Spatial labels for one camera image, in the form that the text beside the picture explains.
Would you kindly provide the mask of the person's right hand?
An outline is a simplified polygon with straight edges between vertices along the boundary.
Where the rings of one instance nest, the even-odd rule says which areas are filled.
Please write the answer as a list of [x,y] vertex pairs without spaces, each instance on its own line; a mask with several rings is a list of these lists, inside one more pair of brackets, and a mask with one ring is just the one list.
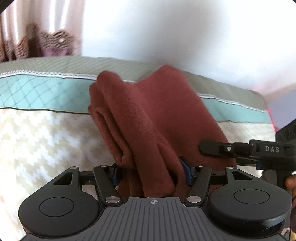
[[285,181],[286,187],[288,190],[292,190],[292,209],[290,214],[290,240],[295,240],[295,224],[296,224],[296,217],[295,217],[295,205],[296,205],[296,177],[292,175],[287,178]]

